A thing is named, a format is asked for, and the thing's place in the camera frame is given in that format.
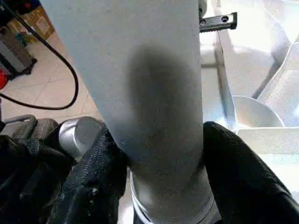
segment screw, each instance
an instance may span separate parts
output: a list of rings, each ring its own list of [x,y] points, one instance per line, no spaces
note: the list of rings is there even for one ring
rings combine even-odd
[[[205,24],[206,24],[205,20],[201,20],[200,23],[199,23],[200,26],[204,26]]]

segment white tube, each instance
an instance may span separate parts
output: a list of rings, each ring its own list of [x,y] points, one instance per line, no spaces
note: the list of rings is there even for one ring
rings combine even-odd
[[[213,196],[201,163],[198,0],[41,1],[155,224],[198,223]]]

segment black cable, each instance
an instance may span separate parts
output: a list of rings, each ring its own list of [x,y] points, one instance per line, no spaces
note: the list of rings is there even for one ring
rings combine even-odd
[[[36,37],[40,42],[43,43],[43,45],[45,45],[50,51],[53,52],[53,54],[55,54],[63,63],[65,63],[65,65],[69,68],[69,70],[71,71],[71,74],[74,77],[74,81],[75,81],[75,93],[73,96],[73,99],[71,100],[71,102],[65,106],[58,106],[58,107],[47,107],[47,106],[37,106],[37,105],[32,105],[32,104],[26,104],[23,102],[20,102],[16,99],[10,98],[9,96],[4,95],[3,93],[0,93],[0,97],[3,97],[4,99],[7,99],[13,103],[22,105],[22,106],[26,106],[26,107],[30,107],[30,108],[35,108],[35,109],[43,109],[43,110],[63,110],[66,108],[69,108],[70,106],[72,106],[77,97],[78,97],[78,92],[79,92],[79,84],[78,84],[78,77],[77,74],[75,72],[75,70],[72,68],[72,66],[70,65],[70,63],[68,63],[68,61],[61,55],[59,54],[54,48],[51,47],[51,45],[49,45],[37,32],[35,32],[27,23],[25,23],[25,21],[16,13],[14,13],[13,10],[11,10],[9,8],[9,6],[4,2],[4,0],[0,0],[0,5],[2,5],[8,12],[10,12],[16,19],[17,21],[20,22],[20,24],[22,24],[29,32],[31,32],[33,34],[34,37]]]

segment beige floor tile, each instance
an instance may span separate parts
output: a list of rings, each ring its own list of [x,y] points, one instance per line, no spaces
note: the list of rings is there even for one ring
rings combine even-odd
[[[64,64],[58,66],[54,75],[50,78],[49,82],[55,82],[58,80],[69,80],[69,81],[74,80],[74,77],[71,74],[71,71]]]
[[[21,102],[35,104],[36,99],[38,98],[39,94],[43,91],[45,86],[45,84],[42,84],[19,89],[7,90],[5,91],[5,94]],[[39,112],[36,109],[20,106],[5,99],[2,99],[1,110],[3,119],[24,114],[35,115]]]
[[[79,118],[80,116],[79,115],[75,115],[75,116],[69,116],[69,117],[61,117],[61,118],[53,118],[55,121],[57,121],[59,124],[66,121],[66,120],[69,120],[69,119],[74,119],[74,118]]]
[[[88,97],[87,97],[87,100],[83,107],[82,113],[92,113],[92,112],[97,112],[97,111],[98,111],[98,109],[97,109],[96,105],[94,104],[93,99],[88,94]]]
[[[63,106],[70,102],[73,94],[74,83],[68,80],[59,80],[53,83],[47,83],[35,103],[46,106]],[[82,112],[87,95],[87,89],[83,82],[80,81],[78,98],[72,107],[60,111],[41,110],[38,113],[38,118],[59,118],[79,115]]]
[[[102,116],[100,115],[100,113],[98,111],[91,112],[91,113],[82,113],[81,117],[84,117],[84,116],[89,116],[89,117],[96,118],[98,120],[103,120]]]
[[[46,84],[55,74],[57,66],[57,63],[53,63],[51,61],[38,61],[34,65],[30,75],[18,76],[15,79],[9,81],[7,89],[17,89],[25,86]]]

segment gray machine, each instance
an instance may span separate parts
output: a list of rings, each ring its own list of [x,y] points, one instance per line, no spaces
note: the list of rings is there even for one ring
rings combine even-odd
[[[30,74],[36,62],[8,28],[0,28],[0,69],[8,79]]]

